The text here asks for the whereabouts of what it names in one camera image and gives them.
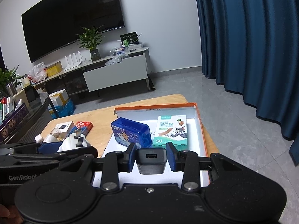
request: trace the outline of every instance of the gray tile floor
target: gray tile floor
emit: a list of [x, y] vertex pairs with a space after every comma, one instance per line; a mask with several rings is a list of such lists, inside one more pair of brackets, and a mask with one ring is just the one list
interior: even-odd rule
[[256, 109], [243, 102], [243, 96], [228, 93], [215, 80], [200, 71], [152, 78], [156, 91], [148, 92], [145, 81], [103, 89], [100, 97], [89, 93], [74, 98], [75, 114], [142, 99], [182, 94], [196, 102], [204, 126], [220, 153], [278, 182], [287, 193], [283, 224], [299, 223], [299, 167], [295, 167], [278, 124], [258, 119]]

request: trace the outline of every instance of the green plant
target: green plant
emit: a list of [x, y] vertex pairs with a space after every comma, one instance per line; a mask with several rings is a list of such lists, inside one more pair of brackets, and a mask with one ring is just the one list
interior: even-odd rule
[[81, 27], [85, 30], [85, 33], [78, 35], [79, 41], [80, 41], [80, 48], [87, 48], [89, 50], [94, 50], [97, 48], [97, 46], [101, 43], [101, 37], [102, 35], [99, 32], [99, 28], [95, 28], [94, 26], [91, 29], [88, 29], [86, 27]]
[[21, 76], [16, 76], [16, 72], [19, 65], [16, 68], [13, 69], [6, 69], [3, 71], [2, 68], [0, 68], [0, 90], [2, 94], [5, 94], [6, 92], [6, 85], [11, 82], [17, 87], [21, 82], [17, 82], [17, 79], [21, 79]]

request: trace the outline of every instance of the television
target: television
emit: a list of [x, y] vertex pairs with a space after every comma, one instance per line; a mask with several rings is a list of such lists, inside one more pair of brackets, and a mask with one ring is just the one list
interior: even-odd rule
[[78, 40], [81, 27], [124, 27], [119, 0], [42, 0], [22, 14], [31, 63]]

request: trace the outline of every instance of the screw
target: screw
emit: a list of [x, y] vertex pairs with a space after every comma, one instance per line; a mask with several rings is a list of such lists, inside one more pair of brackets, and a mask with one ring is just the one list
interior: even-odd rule
[[113, 190], [116, 187], [117, 187], [117, 184], [114, 182], [107, 182], [107, 183], [103, 184], [103, 189], [106, 189], [106, 190]]
[[148, 188], [147, 189], [147, 193], [152, 193], [152, 192], [154, 192], [155, 190], [153, 189], [153, 188]]
[[187, 182], [184, 184], [184, 188], [187, 190], [194, 190], [198, 188], [198, 184], [195, 182]]

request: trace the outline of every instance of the open box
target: open box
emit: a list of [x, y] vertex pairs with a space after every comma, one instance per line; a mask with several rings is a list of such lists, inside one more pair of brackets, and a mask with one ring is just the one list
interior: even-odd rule
[[[194, 151], [198, 156], [207, 157], [207, 149], [204, 141], [203, 130], [199, 110], [196, 103], [174, 104], [174, 105], [151, 105], [151, 106], [133, 106], [115, 108], [117, 117], [123, 117], [137, 122], [147, 124], [151, 131], [152, 140], [154, 139], [157, 126], [158, 116], [160, 115], [186, 115], [187, 118], [187, 139], [188, 150]], [[126, 151], [127, 147], [118, 144], [112, 135], [104, 153], [104, 157], [108, 152]], [[93, 186], [99, 187], [102, 172], [96, 172]], [[181, 187], [183, 172], [172, 172], [168, 162], [166, 163], [163, 174], [143, 175], [138, 171], [137, 164], [131, 173], [119, 173], [120, 187], [124, 183], [138, 184], [160, 184], [160, 183], [177, 183]], [[201, 187], [208, 186], [208, 171], [200, 171]]]

